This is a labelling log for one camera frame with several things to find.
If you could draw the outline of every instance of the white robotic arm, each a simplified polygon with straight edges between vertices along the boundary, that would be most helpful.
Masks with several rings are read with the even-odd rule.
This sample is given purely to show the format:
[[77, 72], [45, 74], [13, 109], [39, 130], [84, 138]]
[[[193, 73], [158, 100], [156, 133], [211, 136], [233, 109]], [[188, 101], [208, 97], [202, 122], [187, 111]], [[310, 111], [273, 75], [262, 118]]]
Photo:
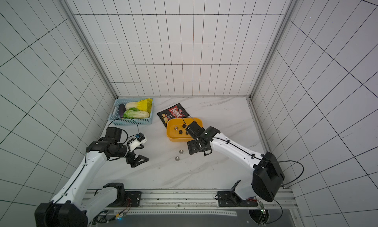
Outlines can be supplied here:
[[[186, 131], [193, 138], [187, 143], [191, 155], [203, 152], [206, 156], [215, 150], [230, 157], [251, 173], [252, 183], [250, 180], [244, 180], [234, 185], [233, 201], [238, 202], [253, 196], [273, 201], [285, 178], [273, 154], [263, 155], [254, 152], [230, 140], [219, 130], [213, 127], [205, 130], [196, 122], [188, 125]], [[64, 187], [49, 203], [42, 203], [35, 210], [37, 227], [87, 226], [88, 221], [105, 207], [124, 205], [127, 198], [122, 183], [108, 183], [97, 195], [84, 203], [82, 201], [98, 170], [110, 157], [125, 158], [131, 167], [149, 160], [141, 155], [135, 158], [134, 149], [143, 148], [142, 143], [147, 141], [144, 135], [139, 133], [130, 143], [123, 145], [118, 143], [121, 132], [122, 130], [118, 128], [107, 128], [104, 138], [93, 141], [88, 146], [84, 159]]]
[[212, 150], [218, 151], [239, 163], [252, 174], [252, 182], [243, 180], [237, 183], [234, 190], [237, 199], [246, 200], [249, 197], [260, 196], [266, 201], [273, 201], [285, 178], [273, 154], [269, 152], [261, 154], [247, 149], [230, 140], [214, 127], [208, 127], [205, 130], [195, 121], [189, 124], [186, 130], [193, 138], [187, 143], [189, 154], [203, 152], [206, 156], [211, 154]]
[[127, 197], [122, 183], [108, 183], [97, 195], [83, 202], [93, 178], [109, 158], [125, 158], [131, 167], [149, 160], [142, 155], [136, 158], [133, 151], [144, 147], [142, 143], [147, 140], [142, 133], [135, 135], [126, 145], [118, 143], [121, 133], [121, 129], [109, 127], [105, 137], [88, 146], [81, 164], [68, 182], [49, 203], [41, 203], [35, 210], [37, 227], [87, 226], [105, 207], [125, 204]]

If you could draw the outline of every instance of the cable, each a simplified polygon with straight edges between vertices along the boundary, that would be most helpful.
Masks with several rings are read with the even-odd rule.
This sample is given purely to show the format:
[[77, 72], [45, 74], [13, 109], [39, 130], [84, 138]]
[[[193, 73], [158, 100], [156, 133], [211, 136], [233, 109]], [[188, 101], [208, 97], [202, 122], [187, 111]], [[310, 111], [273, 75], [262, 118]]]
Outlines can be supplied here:
[[135, 135], [131, 135], [131, 136], [127, 137], [127, 139], [126, 139], [126, 140], [129, 140], [129, 138], [130, 138], [130, 137], [132, 137], [132, 136], [135, 136]]
[[124, 131], [125, 133], [126, 133], [126, 140], [123, 142], [123, 143], [117, 143], [117, 144], [120, 144], [120, 145], [123, 145], [123, 144], [125, 144], [126, 142], [127, 142], [127, 138], [128, 138], [128, 133], [126, 132], [126, 130], [123, 130], [122, 129], [122, 131]]
[[290, 181], [290, 182], [288, 182], [288, 183], [282, 184], [282, 186], [285, 186], [285, 185], [287, 185], [287, 184], [290, 184], [290, 183], [294, 182], [295, 180], [299, 179], [300, 176], [301, 176], [301, 175], [303, 174], [303, 172], [305, 171], [305, 167], [304, 167], [301, 163], [299, 163], [298, 161], [295, 161], [295, 160], [283, 160], [283, 161], [267, 161], [267, 160], [262, 160], [262, 161], [264, 161], [264, 162], [269, 162], [269, 163], [295, 162], [295, 163], [298, 163], [298, 164], [300, 164], [300, 165], [302, 166], [302, 172], [300, 173], [300, 175], [299, 175], [298, 177], [296, 177], [294, 180], [292, 180], [292, 181]]
[[[122, 214], [127, 208], [129, 208], [129, 209], [127, 210], [127, 212], [125, 213], [125, 215], [126, 215], [126, 214], [128, 213], [128, 211], [130, 210], [130, 208], [131, 208], [131, 205], [130, 205], [130, 204], [131, 204], [131, 203], [130, 203], [131, 199], [128, 198], [127, 200], [128, 200], [129, 202], [127, 203], [126, 208], [125, 208], [123, 211], [121, 211], [121, 212], [119, 212], [118, 214], [116, 214], [115, 216], [113, 216], [112, 218], [110, 218], [110, 219], [107, 220], [106, 217], [107, 217], [107, 215], [108, 215], [108, 210], [103, 210], [103, 211], [101, 211], [97, 216], [95, 216], [94, 220], [95, 220], [97, 223], [100, 223], [100, 224], [108, 223], [109, 221], [116, 220], [117, 217], [118, 217], [120, 214]], [[98, 217], [99, 217], [102, 213], [106, 213], [106, 215], [102, 216], [101, 219], [99, 220]]]
[[249, 154], [248, 152], [246, 152], [246, 151], [244, 151], [243, 149], [239, 148], [238, 146], [232, 144], [230, 141], [227, 141], [227, 140], [224, 140], [224, 139], [220, 139], [220, 138], [218, 138], [218, 137], [209, 137], [209, 138], [206, 138], [206, 139], [204, 139], [204, 140], [209, 140], [209, 139], [219, 139], [219, 140], [225, 141], [226, 143], [229, 143], [229, 144], [233, 145], [234, 147], [236, 147], [237, 149], [239, 149], [239, 150], [245, 152], [246, 154], [252, 156], [252, 155]]
[[191, 116], [191, 115], [189, 115], [188, 113], [183, 113], [183, 114], [187, 114], [188, 116], [190, 116], [196, 123], [197, 123], [197, 121]]
[[116, 121], [116, 120], [119, 120], [119, 119], [122, 119], [122, 118], [126, 118], [127, 120], [132, 120], [132, 121], [134, 121], [134, 123], [136, 124], [136, 128], [138, 129], [138, 132], [137, 132], [136, 134], [139, 134], [139, 126], [138, 126], [138, 123], [135, 122], [135, 120], [133, 120], [133, 119], [131, 119], [131, 118], [128, 118], [128, 117], [119, 117], [119, 118], [116, 118], [115, 120], [112, 120], [112, 121], [108, 124], [108, 126], [107, 126], [106, 128], [108, 128], [108, 127], [111, 125], [112, 122], [114, 122], [114, 121]]
[[[282, 214], [283, 214], [283, 209], [282, 209], [282, 206], [278, 203], [278, 201], [276, 201], [276, 200], [274, 200], [273, 199], [273, 201], [275, 201], [280, 207], [281, 207], [281, 215], [280, 215], [280, 217], [278, 217], [278, 219], [277, 220], [279, 220], [281, 217], [282, 217]], [[264, 224], [271, 224], [271, 223], [274, 223], [274, 222], [276, 222], [277, 220], [273, 220], [273, 221], [271, 221], [271, 222], [268, 222], [268, 223], [264, 223]]]
[[114, 160], [118, 160], [118, 159], [120, 159], [120, 157], [114, 158], [114, 159], [111, 159], [111, 160], [107, 160], [107, 161], [114, 161]]
[[94, 192], [94, 196], [96, 196], [98, 190], [101, 190], [101, 189], [97, 189], [97, 190]]
[[247, 198], [248, 201], [251, 201], [251, 202], [259, 202], [259, 200], [256, 200], [256, 199], [251, 199], [251, 198]]
[[[73, 180], [73, 182], [70, 184], [70, 186], [66, 189], [66, 191], [65, 191], [63, 194], [66, 194], [66, 193], [68, 192], [69, 188], [73, 185], [73, 183], [74, 183], [74, 182], [76, 181], [76, 179], [79, 177], [79, 175], [80, 175], [80, 173], [83, 171], [84, 167], [85, 167], [85, 165], [83, 165], [83, 168], [81, 168], [79, 174], [76, 176], [76, 178]], [[59, 200], [61, 200], [62, 197], [64, 197], [64, 196], [65, 196], [65, 195], [61, 196], [56, 202], [54, 202], [54, 204], [57, 203]]]

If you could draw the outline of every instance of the white marble surface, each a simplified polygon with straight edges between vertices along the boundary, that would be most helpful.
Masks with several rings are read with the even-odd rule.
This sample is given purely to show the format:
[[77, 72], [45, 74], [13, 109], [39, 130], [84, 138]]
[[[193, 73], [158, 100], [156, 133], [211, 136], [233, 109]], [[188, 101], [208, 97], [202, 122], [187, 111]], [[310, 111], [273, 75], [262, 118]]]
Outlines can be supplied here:
[[[252, 181], [252, 175], [246, 169], [225, 155], [215, 151], [206, 157], [203, 153], [189, 155], [186, 142], [171, 142], [167, 138], [165, 126], [156, 113], [177, 103], [181, 103], [191, 116], [199, 117], [205, 128], [213, 126], [235, 142], [264, 153], [246, 98], [154, 98], [152, 124], [139, 125], [139, 131], [148, 141], [144, 149], [135, 150], [136, 155], [144, 155], [150, 160], [136, 168], [126, 164], [125, 159], [106, 162], [90, 188], [122, 182], [126, 189], [228, 189], [239, 179]], [[136, 133], [136, 125], [120, 127], [129, 134]]]

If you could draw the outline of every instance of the yellow plastic tray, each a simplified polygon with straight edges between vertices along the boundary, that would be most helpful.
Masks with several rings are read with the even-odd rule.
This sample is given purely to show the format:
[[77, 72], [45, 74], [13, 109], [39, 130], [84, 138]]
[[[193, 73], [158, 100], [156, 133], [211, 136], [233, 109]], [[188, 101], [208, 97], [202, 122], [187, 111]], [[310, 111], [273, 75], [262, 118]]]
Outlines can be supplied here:
[[[203, 127], [202, 121], [199, 118], [194, 118], [196, 122], [198, 123], [199, 126]], [[184, 118], [185, 123], [189, 125], [191, 122], [194, 120], [192, 118]], [[177, 118], [177, 119], [170, 119], [167, 123], [167, 137], [171, 141], [191, 141], [193, 140], [192, 137], [188, 134], [186, 135], [186, 128], [183, 128], [184, 121], [182, 118]]]

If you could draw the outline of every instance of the blue plastic basket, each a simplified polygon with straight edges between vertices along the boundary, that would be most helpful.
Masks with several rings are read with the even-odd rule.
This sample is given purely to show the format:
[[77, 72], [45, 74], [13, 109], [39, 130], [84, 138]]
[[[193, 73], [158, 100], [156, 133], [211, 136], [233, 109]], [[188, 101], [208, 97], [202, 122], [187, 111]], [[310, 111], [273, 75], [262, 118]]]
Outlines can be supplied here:
[[[110, 114], [109, 116], [109, 121], [113, 121], [117, 118], [120, 117], [119, 115], [119, 110], [120, 110], [120, 104], [126, 104], [128, 102], [136, 102], [136, 101], [141, 101], [141, 100], [144, 100], [144, 99], [147, 99], [147, 98], [151, 98], [151, 97], [146, 97], [146, 98], [123, 98], [123, 99], [116, 99], [116, 101], [114, 102], [114, 111], [112, 114]], [[137, 124], [139, 125], [147, 125], [147, 124], [151, 124], [152, 123], [152, 115], [154, 114], [154, 99], [152, 99], [152, 108], [151, 108], [151, 113], [150, 113], [150, 117], [149, 118], [145, 118], [145, 119], [133, 119]], [[128, 119], [124, 119], [124, 120], [115, 120], [113, 122], [114, 125], [116, 126], [122, 126], [122, 125], [134, 125], [135, 122], [133, 120], [128, 120]]]

